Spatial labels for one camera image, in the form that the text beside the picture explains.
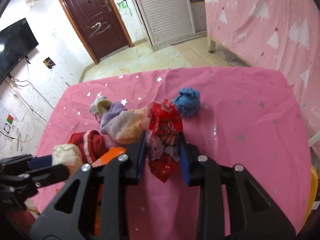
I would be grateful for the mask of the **red striped white-cuff sock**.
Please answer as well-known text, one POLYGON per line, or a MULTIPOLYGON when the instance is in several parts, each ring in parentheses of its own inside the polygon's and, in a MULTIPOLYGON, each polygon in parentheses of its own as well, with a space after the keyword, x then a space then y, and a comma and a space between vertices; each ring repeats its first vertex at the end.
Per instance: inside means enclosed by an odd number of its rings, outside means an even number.
POLYGON ((68 143, 78 146, 84 163, 93 164, 108 151, 104 137, 96 130, 73 133, 68 143))

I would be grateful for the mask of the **lilac and peach sock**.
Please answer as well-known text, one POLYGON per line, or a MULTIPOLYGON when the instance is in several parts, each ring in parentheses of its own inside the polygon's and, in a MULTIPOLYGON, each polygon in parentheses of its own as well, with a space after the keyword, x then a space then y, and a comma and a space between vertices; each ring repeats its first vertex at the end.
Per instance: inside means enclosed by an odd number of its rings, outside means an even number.
POLYGON ((91 104, 90 112, 99 122, 100 133, 118 145, 138 142, 145 130, 146 108, 128 110, 121 102, 112 102, 101 95, 91 104))

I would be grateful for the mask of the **red patterned sock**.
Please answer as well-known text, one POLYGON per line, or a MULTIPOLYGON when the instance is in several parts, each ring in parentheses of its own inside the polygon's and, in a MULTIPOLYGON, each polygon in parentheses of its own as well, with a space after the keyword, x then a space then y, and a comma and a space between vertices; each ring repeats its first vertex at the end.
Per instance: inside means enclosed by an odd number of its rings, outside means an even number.
POLYGON ((178 135, 183 131, 182 118, 174 103, 168 99, 154 101, 148 112, 146 138, 151 173, 165 183, 180 162, 178 135))

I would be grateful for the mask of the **cream crumpled sock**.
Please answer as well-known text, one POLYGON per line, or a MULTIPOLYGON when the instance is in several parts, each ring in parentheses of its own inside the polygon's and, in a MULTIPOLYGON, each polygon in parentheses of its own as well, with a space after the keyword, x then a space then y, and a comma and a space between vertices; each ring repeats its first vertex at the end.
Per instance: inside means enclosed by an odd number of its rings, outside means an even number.
POLYGON ((69 178, 83 165, 80 149, 75 144, 62 144, 53 147, 52 165, 65 165, 69 178))

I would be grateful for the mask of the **eye test chart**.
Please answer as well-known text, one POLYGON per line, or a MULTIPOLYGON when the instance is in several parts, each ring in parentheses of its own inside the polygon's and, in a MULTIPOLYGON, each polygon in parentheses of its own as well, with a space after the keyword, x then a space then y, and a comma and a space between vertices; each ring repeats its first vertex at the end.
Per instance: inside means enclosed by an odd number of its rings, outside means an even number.
POLYGON ((12 130, 15 118, 9 110, 1 104, 0 109, 1 134, 9 139, 13 139, 10 132, 12 130))

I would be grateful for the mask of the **pink star tablecloth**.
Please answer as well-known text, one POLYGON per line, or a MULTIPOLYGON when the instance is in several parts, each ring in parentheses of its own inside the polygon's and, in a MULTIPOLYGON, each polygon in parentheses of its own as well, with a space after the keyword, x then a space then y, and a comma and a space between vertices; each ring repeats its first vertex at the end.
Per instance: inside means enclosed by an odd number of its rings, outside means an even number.
MULTIPOLYGON (((201 109, 183 118, 185 140, 218 164, 242 164, 302 228, 311 183, 308 133, 292 88, 277 70, 245 67, 161 69, 72 85, 51 114, 35 155, 52 153, 76 132, 98 129, 89 108, 98 94, 127 101, 127 109, 173 100, 182 88, 200 92, 201 109)), ((180 168, 166 183, 145 167, 127 189, 130 239, 195 239, 199 187, 185 185, 180 168)))

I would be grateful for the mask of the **blue knitted sock ball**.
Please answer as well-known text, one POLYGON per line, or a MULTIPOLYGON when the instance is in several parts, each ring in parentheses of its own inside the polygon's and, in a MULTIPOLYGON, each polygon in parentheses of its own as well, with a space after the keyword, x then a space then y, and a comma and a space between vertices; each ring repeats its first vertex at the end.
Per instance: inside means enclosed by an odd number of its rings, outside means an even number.
POLYGON ((200 92, 193 88, 182 88, 173 103, 181 116, 190 117, 201 108, 200 92))

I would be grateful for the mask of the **dark red door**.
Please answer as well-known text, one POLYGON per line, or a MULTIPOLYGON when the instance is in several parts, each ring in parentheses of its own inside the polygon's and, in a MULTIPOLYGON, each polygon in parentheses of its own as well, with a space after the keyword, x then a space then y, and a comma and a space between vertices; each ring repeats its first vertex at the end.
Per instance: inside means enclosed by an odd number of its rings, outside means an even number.
POLYGON ((114 0, 59 0, 76 35, 95 64, 133 47, 114 0))

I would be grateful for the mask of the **pink tree-print bed curtain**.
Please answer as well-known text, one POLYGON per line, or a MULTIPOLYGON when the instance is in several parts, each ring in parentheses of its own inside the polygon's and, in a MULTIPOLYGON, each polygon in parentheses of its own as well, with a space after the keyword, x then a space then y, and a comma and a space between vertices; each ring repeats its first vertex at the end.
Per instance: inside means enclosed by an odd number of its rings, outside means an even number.
POLYGON ((313 0, 205 0, 207 35, 242 61, 280 71, 319 132, 319 9, 313 0))

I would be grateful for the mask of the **white louvered wardrobe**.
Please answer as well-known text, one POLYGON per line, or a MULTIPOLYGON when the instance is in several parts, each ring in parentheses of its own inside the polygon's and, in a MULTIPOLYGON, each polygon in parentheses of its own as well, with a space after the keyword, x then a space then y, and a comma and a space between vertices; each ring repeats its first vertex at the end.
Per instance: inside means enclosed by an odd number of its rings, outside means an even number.
POLYGON ((133 0, 153 50, 206 36, 204 2, 133 0))

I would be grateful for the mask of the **black wall television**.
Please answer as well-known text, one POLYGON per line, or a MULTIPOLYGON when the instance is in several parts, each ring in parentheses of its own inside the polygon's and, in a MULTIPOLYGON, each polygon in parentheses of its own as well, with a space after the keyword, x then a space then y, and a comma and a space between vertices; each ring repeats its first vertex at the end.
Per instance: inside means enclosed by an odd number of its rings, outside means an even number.
POLYGON ((25 58, 39 45, 26 18, 1 30, 0 44, 1 82, 21 59, 25 58))

